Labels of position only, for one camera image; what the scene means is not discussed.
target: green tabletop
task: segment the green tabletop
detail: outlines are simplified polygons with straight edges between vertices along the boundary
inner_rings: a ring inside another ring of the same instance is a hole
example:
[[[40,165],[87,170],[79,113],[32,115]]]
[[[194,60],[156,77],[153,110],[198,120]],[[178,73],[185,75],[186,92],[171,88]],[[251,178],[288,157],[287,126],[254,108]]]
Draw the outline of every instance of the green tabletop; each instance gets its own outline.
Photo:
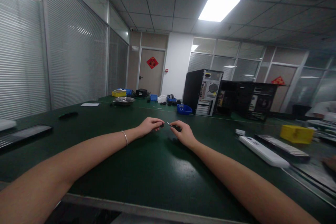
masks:
[[[136,127],[146,117],[158,117],[168,122],[188,123],[200,142],[267,179],[318,221],[336,221],[333,207],[285,171],[266,164],[235,137],[236,128],[245,130],[249,136],[278,134],[283,122],[184,116],[177,114],[173,106],[136,100],[130,107],[116,107],[110,106],[112,100],[104,97],[99,99],[101,104],[97,107],[73,105],[18,120],[17,130],[36,124],[50,125],[54,129],[47,135],[2,150],[0,181],[11,182],[42,160],[86,139]],[[77,111],[78,117],[58,119],[59,115],[71,111]],[[82,204],[185,222],[255,222],[207,167],[175,139],[167,125],[103,161],[76,181],[69,193],[65,199],[76,199]]]

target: red diamond decoration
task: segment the red diamond decoration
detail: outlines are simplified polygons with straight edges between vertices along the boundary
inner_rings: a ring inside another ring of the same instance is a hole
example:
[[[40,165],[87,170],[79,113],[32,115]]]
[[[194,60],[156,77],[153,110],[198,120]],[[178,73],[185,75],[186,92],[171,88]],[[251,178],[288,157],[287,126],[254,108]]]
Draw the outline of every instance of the red diamond decoration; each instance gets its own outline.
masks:
[[[154,67],[156,67],[159,64],[154,57],[150,58],[146,62],[151,69],[153,69]]]

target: bracelet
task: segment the bracelet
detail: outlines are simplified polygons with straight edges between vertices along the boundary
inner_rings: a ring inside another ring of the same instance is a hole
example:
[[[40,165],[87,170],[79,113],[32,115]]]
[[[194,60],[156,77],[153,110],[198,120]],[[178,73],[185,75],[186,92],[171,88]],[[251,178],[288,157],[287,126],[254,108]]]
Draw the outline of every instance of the bracelet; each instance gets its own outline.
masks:
[[[126,146],[128,145],[128,140],[127,140],[127,136],[126,136],[126,133],[124,131],[121,131],[122,133],[124,133],[125,135],[125,138],[126,138]]]

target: yellow plastic bin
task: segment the yellow plastic bin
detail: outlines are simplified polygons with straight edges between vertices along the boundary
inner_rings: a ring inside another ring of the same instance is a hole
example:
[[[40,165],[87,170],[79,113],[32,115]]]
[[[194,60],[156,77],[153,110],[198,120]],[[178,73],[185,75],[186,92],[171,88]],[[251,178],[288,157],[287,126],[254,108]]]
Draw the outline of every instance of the yellow plastic bin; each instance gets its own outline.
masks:
[[[126,90],[116,89],[112,91],[112,96],[115,96],[115,97],[126,96]]]
[[[280,137],[295,144],[310,144],[313,135],[313,129],[294,125],[283,125],[280,133]]]

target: hand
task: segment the hand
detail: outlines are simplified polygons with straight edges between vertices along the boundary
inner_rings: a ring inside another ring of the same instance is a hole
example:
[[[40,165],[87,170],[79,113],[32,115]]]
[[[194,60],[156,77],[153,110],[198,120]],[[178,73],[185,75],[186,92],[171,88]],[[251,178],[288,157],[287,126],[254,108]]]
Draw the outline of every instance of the hand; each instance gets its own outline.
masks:
[[[170,128],[175,136],[177,136],[177,138],[180,140],[180,142],[187,146],[189,149],[191,149],[198,143],[188,124],[181,121],[175,121],[172,122],[171,125],[177,125],[182,129],[181,132],[178,132],[173,127]]]
[[[147,135],[149,132],[155,129],[155,131],[160,130],[159,126],[165,122],[158,118],[147,117],[138,127],[139,137]]]

